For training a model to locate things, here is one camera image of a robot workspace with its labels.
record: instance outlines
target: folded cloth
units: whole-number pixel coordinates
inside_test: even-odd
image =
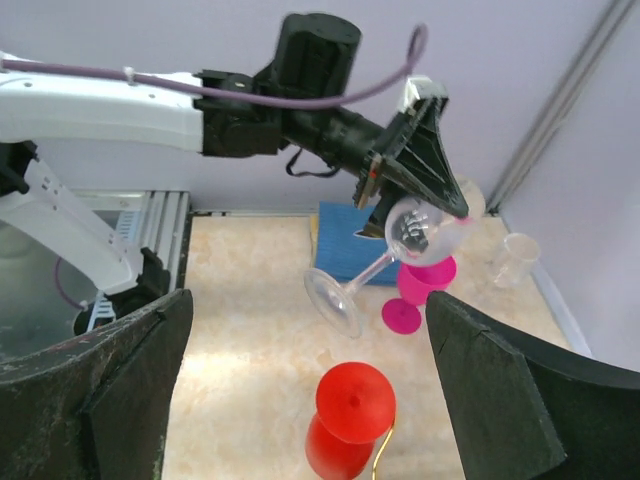
[[[372,211],[373,207],[358,210],[352,205],[321,202],[314,266],[344,283],[386,252],[384,239],[357,235]],[[369,285],[395,286],[399,268],[400,262],[393,263],[376,275]]]

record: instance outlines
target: gold straw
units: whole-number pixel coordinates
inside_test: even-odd
[[[382,442],[382,445],[380,445],[380,450],[378,450],[378,453],[376,454],[376,458],[373,460],[373,469],[371,472],[371,479],[372,480],[376,480],[377,478],[377,469],[378,469],[378,460],[380,460],[380,457],[382,456],[382,452],[384,452],[384,449],[387,448],[387,443],[389,443],[389,440],[391,440],[391,437],[393,436],[393,427],[395,426],[396,420],[393,419],[393,423],[391,424],[391,428],[389,429],[389,431],[387,432],[387,436],[384,439],[384,442]]]

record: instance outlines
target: robotic arm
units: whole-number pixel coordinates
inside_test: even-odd
[[[334,16],[289,15],[274,60],[253,77],[212,70],[138,75],[1,54],[0,220],[82,271],[120,316],[166,294],[168,272],[153,252],[120,238],[75,198],[30,139],[143,142],[236,158],[276,155],[294,145],[329,167],[312,175],[354,175],[356,207],[380,195],[364,228],[371,236],[383,236],[391,206],[405,195],[465,217],[467,204],[440,143],[438,122],[448,100],[442,85],[410,77],[384,128],[337,104],[318,103],[343,95],[360,36]],[[296,158],[287,172],[301,176],[290,168]]]

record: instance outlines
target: cable clip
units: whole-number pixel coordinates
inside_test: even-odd
[[[124,67],[122,69],[122,71],[124,72],[124,76],[127,77],[127,83],[131,86],[131,87],[135,87],[136,85],[136,71],[133,69],[133,67]]]

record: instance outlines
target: wine glass base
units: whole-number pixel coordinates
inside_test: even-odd
[[[360,310],[331,275],[310,268],[304,273],[304,286],[313,305],[333,328],[350,338],[362,335]]]

